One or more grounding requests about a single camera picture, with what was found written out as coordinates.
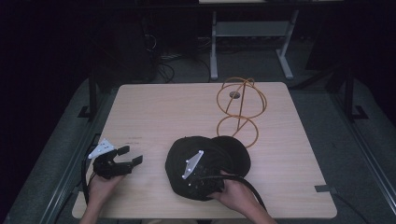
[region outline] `white tag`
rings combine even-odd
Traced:
[[[198,164],[198,161],[203,155],[204,152],[202,150],[199,150],[195,156],[186,161],[186,170],[184,171],[184,175],[181,176],[183,179],[186,179],[187,177],[189,177],[190,174],[192,174],[192,171],[194,171],[195,166]]]
[[[114,150],[114,146],[111,145],[105,138],[101,143],[93,150],[93,152],[88,156],[88,159],[96,158],[100,155],[103,155],[111,150]]]

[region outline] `orange wire frame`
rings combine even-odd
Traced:
[[[229,87],[232,87],[232,86],[238,86],[238,88],[236,89],[236,91],[232,91],[232,93],[230,94],[230,97],[231,97],[230,102],[228,103],[227,108],[224,109],[224,108],[221,107],[221,105],[219,103],[219,96],[225,89],[227,89]],[[253,116],[250,116],[250,117],[242,116],[242,110],[243,110],[243,106],[244,106],[246,87],[249,87],[249,88],[255,90],[259,94],[260,99],[262,100],[262,110],[260,111],[260,113],[258,113],[256,115],[253,115]],[[240,92],[241,89],[242,89],[242,94],[241,94],[242,98],[241,98],[241,104],[239,106],[239,113],[237,115],[231,114],[231,113],[228,112],[228,110],[229,110],[230,105],[233,102],[234,98]],[[224,119],[219,121],[219,124],[218,124],[218,127],[217,127],[218,136],[219,136],[219,126],[226,119],[229,119],[229,118],[238,119],[238,124],[237,124],[237,127],[236,127],[236,131],[233,133],[232,137],[234,137],[239,131],[242,130],[242,128],[248,122],[250,122],[254,126],[254,128],[256,129],[256,137],[255,137],[254,141],[251,144],[246,146],[246,148],[253,146],[257,142],[257,140],[259,139],[259,129],[258,129],[257,125],[253,122],[252,119],[257,118],[259,115],[264,113],[265,108],[267,107],[267,100],[265,98],[265,95],[254,86],[254,79],[251,78],[251,77],[247,78],[247,79],[244,79],[244,78],[241,78],[241,77],[229,77],[229,78],[227,78],[224,81],[224,83],[222,84],[220,91],[218,92],[217,102],[218,102],[218,106],[219,106],[220,110],[222,112],[224,112],[226,115],[228,115],[227,117],[225,117]]]

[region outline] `human hand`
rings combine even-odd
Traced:
[[[214,192],[207,197],[214,198],[228,208],[241,213],[254,223],[276,223],[257,202],[253,192],[244,184],[230,179],[224,179],[224,190]]]
[[[92,174],[89,184],[90,200],[84,216],[79,222],[80,224],[96,223],[103,205],[124,177],[125,175],[118,175],[110,179],[105,179],[95,173]]]
[[[113,176],[110,179],[105,179],[93,173],[89,184],[89,203],[103,205],[124,177],[125,175],[118,175]]]

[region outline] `cable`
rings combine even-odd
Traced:
[[[96,173],[92,173],[91,177],[90,177],[90,181],[88,182],[88,186],[91,184],[91,181],[93,180],[93,178],[96,176]]]
[[[209,74],[209,79],[207,80],[207,83],[209,83],[210,82],[210,78],[211,78],[211,76],[210,76],[210,68],[209,68],[209,66],[203,61],[203,60],[201,60],[201,59],[195,59],[196,61],[198,61],[198,62],[200,62],[200,63],[203,63],[204,64],[204,66],[206,67],[206,69],[207,69],[207,72],[208,72],[208,74]]]
[[[198,45],[198,51],[203,51],[210,48],[210,44],[212,43],[211,37],[198,37],[198,41],[204,42],[203,44]]]
[[[165,81],[165,83],[169,83],[169,82],[173,82],[173,78],[175,77],[175,69],[165,63],[159,63],[159,66],[161,67],[159,68],[158,72],[160,74],[160,76],[163,78],[163,80]],[[165,67],[169,68],[172,72],[172,75],[169,77],[168,74],[166,73]]]
[[[177,59],[181,59],[181,58],[183,58],[182,54],[171,54],[171,55],[163,55],[163,56],[161,56],[161,59],[169,60],[169,61],[173,61],[173,60],[177,60]]]
[[[145,35],[145,37],[151,37],[154,40],[153,46],[151,47],[151,49],[147,49],[148,51],[152,52],[155,47],[157,47],[157,38],[155,38],[154,35]]]
[[[254,194],[254,196],[256,197],[259,204],[265,209],[265,211],[267,210],[267,208],[264,205],[264,202],[262,201],[262,197],[260,196],[259,192],[242,176],[239,176],[239,175],[207,175],[207,176],[198,178],[198,180],[203,180],[203,179],[236,180],[236,181],[244,184],[246,187],[248,187],[251,190],[251,192]]]
[[[85,177],[86,175],[86,169],[87,169],[87,159],[88,159],[88,155],[90,155],[90,153],[95,149],[95,147],[97,146],[97,144],[94,144],[93,142],[95,141],[96,137],[100,136],[99,133],[96,133],[90,143],[90,146],[87,148],[87,150],[85,151],[85,155],[82,158],[81,161],[81,185],[82,185],[82,192],[84,193],[84,198],[85,198],[85,203],[88,204],[88,201],[90,200],[90,194],[89,194],[89,190],[88,190],[88,184],[87,184],[87,179]]]
[[[346,204],[347,206],[349,206],[350,209],[352,209],[366,224],[370,224],[371,222],[369,222],[367,220],[367,218],[364,217],[364,215],[362,213],[360,213],[351,203],[349,203],[347,200],[345,200],[343,197],[341,197],[341,195],[339,195],[338,193],[334,193],[333,194],[336,198],[338,198],[341,202],[343,202],[344,204]]]

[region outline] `electrical cords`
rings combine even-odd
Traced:
[[[151,48],[149,48],[149,49],[146,49],[146,50],[148,50],[149,52],[152,52],[152,51],[154,51],[154,50],[155,50],[155,48],[157,47],[157,38],[155,38],[155,36],[154,36],[154,35],[145,35],[145,37],[149,37],[149,38],[151,38],[151,39],[153,40],[152,47],[151,47]]]
[[[209,79],[207,80],[207,83],[209,83],[210,80],[211,80],[210,68],[209,68],[209,66],[207,65],[207,63],[205,63],[205,62],[204,62],[203,60],[201,60],[201,59],[195,59],[195,60],[198,61],[198,62],[200,62],[200,63],[203,63],[204,66],[206,67],[207,73],[209,74]]]
[[[163,81],[165,83],[173,82],[173,78],[175,77],[175,69],[172,66],[165,63],[159,63],[158,65],[159,65],[158,73],[163,78]],[[171,70],[172,74],[170,76],[168,76],[165,67]]]
[[[339,195],[338,193],[333,193],[332,195],[334,195],[337,199],[339,199],[341,202],[343,202],[344,204],[346,204],[350,209],[352,209],[352,211],[354,211],[356,213],[356,215],[358,215],[366,224],[371,224],[371,222],[369,222],[367,220],[366,217],[364,217],[364,215],[358,211],[358,209],[356,209],[351,203],[349,203],[346,199],[344,199],[343,197],[341,197],[341,195]]]
[[[86,204],[88,204],[88,201],[90,200],[87,179],[85,178],[85,172],[86,172],[86,167],[87,167],[87,158],[88,158],[89,154],[90,154],[90,151],[87,150],[84,155],[84,158],[81,162],[81,185],[82,185],[82,192],[84,193],[84,198],[85,198]]]
[[[260,196],[259,192],[242,176],[239,176],[239,175],[207,175],[207,176],[203,176],[203,177],[199,178],[199,180],[204,180],[204,179],[221,179],[221,180],[229,179],[229,180],[238,181],[238,182],[242,183],[243,185],[245,185],[246,187],[248,187],[251,190],[251,192],[254,194],[254,196],[256,197],[259,204],[265,209],[265,211],[267,210],[267,208],[264,205],[264,202],[262,201],[262,197]]]
[[[91,184],[91,181],[93,180],[93,178],[96,176],[96,173],[92,173],[91,177],[90,177],[90,181],[88,182],[88,186]]]

